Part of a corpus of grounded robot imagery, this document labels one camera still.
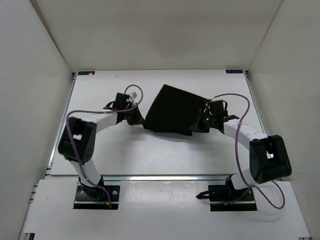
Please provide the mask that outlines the black skirt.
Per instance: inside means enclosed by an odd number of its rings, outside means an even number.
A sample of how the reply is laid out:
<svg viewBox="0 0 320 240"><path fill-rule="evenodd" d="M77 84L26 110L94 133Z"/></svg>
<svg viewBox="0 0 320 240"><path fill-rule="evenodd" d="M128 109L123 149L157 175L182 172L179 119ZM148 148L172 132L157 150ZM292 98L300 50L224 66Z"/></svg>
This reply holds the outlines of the black skirt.
<svg viewBox="0 0 320 240"><path fill-rule="evenodd" d="M156 133L191 136L206 99L170 85L163 85L145 116L143 128Z"/></svg>

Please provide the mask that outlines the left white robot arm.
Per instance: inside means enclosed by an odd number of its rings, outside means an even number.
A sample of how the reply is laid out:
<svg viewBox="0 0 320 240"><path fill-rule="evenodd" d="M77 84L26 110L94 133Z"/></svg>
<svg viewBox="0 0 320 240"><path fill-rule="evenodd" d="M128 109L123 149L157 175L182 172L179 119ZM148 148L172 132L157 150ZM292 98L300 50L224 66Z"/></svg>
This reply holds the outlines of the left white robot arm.
<svg viewBox="0 0 320 240"><path fill-rule="evenodd" d="M96 135L123 121L130 126L144 124L136 97L135 92L117 93L103 111L88 111L87 117L78 118L71 116L77 112L74 110L67 116L58 152L74 167L80 184L93 199L101 198L105 192L103 178L93 161Z"/></svg>

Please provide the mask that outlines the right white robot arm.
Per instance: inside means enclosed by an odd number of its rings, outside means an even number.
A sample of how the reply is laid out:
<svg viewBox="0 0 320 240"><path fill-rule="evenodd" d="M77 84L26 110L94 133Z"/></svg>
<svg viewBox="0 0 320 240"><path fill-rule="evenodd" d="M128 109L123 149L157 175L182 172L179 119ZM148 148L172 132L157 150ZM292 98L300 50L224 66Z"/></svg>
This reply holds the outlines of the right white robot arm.
<svg viewBox="0 0 320 240"><path fill-rule="evenodd" d="M229 200L240 197L242 189L292 174L283 138L279 135L267 135L243 124L238 116L228 114L222 100L206 103L189 130L208 133L211 128L233 138L236 146L241 144L249 151L249 168L232 175L231 183L224 187L224 195Z"/></svg>

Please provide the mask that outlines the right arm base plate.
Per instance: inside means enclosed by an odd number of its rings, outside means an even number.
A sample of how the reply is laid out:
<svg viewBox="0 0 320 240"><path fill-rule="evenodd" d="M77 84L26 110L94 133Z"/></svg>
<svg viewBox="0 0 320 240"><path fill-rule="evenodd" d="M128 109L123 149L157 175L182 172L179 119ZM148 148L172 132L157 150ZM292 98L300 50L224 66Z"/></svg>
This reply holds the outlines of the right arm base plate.
<svg viewBox="0 0 320 240"><path fill-rule="evenodd" d="M198 200L209 200L211 212L254 212L257 205L252 188L235 189L231 177L224 184L210 184L200 192Z"/></svg>

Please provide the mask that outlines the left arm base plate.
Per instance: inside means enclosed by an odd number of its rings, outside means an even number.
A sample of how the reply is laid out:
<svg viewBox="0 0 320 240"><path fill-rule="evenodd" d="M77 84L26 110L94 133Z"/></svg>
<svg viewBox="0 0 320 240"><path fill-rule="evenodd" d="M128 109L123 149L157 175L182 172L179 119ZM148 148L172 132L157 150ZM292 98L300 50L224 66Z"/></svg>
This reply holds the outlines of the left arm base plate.
<svg viewBox="0 0 320 240"><path fill-rule="evenodd" d="M105 181L104 188L109 194L101 190L92 190L77 183L73 208L76 210L117 210L119 207L121 183L119 181Z"/></svg>

